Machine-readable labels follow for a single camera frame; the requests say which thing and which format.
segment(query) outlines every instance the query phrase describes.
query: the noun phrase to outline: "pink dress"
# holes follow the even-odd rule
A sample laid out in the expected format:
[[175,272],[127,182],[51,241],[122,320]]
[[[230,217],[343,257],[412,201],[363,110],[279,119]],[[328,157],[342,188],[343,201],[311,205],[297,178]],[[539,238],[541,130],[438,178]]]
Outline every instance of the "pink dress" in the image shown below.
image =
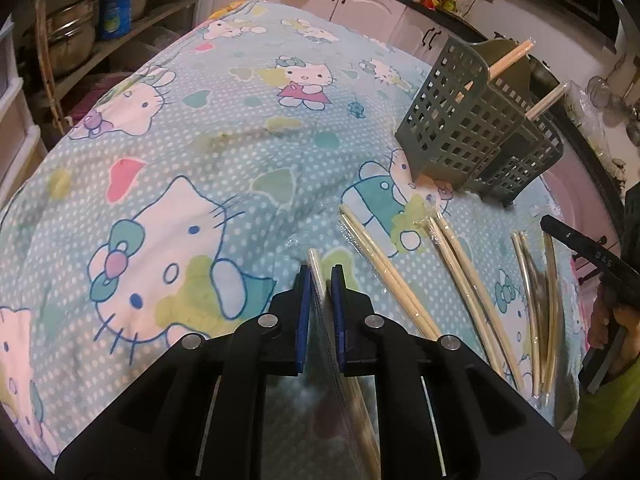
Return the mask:
[[278,94],[278,97],[293,97],[294,99],[302,99],[303,101],[331,104],[331,101],[329,101],[328,97],[324,95],[324,92],[322,90],[315,94],[305,94],[302,91],[303,88],[303,85],[299,85],[298,83],[294,83],[293,81],[291,81],[282,89],[282,91]]

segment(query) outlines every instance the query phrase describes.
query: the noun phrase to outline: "blue container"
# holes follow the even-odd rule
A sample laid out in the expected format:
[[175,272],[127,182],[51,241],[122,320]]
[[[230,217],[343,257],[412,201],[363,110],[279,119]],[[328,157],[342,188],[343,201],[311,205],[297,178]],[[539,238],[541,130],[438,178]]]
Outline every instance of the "blue container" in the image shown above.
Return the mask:
[[100,0],[98,37],[113,40],[131,29],[131,0]]

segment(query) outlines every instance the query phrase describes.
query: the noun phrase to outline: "hello kitty tablecloth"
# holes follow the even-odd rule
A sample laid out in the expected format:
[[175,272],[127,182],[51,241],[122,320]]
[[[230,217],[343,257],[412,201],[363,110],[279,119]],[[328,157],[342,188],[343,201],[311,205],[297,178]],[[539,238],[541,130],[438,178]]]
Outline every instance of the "hello kitty tablecloth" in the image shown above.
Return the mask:
[[[340,25],[250,1],[100,99],[0,215],[0,401],[48,466],[182,335],[223,335],[265,310],[309,247],[416,333],[343,236],[341,202],[442,331],[484,355],[414,227],[424,201],[444,213],[494,296],[530,396],[529,313],[510,231],[528,231],[540,257],[537,223],[558,211],[540,179],[508,209],[411,181],[394,133],[429,70]],[[584,319],[568,251],[557,250],[562,395],[543,413],[562,422],[577,395]],[[270,383],[264,478],[356,478],[315,338],[305,373]]]

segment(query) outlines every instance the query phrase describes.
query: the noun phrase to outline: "silver screw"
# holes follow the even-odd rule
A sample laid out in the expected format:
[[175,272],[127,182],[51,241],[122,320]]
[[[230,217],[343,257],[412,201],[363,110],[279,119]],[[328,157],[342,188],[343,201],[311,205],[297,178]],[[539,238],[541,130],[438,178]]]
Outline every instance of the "silver screw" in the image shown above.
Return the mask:
[[264,328],[271,328],[278,323],[278,317],[273,314],[262,314],[258,318],[258,325]]
[[440,340],[440,344],[447,350],[457,350],[458,348],[460,348],[460,339],[451,334],[444,335]]
[[182,338],[182,346],[187,350],[193,350],[200,346],[202,338],[198,334],[187,334]]
[[384,325],[384,323],[384,318],[378,316],[378,314],[371,314],[364,319],[364,324],[370,328],[380,328]]

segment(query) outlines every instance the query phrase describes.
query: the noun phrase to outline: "metal pot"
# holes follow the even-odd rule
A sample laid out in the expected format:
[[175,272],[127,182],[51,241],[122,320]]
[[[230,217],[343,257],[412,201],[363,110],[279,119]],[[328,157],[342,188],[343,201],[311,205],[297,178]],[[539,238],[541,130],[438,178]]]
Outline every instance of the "metal pot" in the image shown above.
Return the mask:
[[66,9],[54,12],[47,18],[47,42],[54,43],[65,34],[87,22],[94,23],[98,14],[98,0],[82,0]]
[[145,13],[146,0],[131,0],[131,21],[142,18]]
[[67,31],[62,38],[49,45],[49,58],[54,77],[71,72],[91,55],[95,43],[95,29],[91,22]]

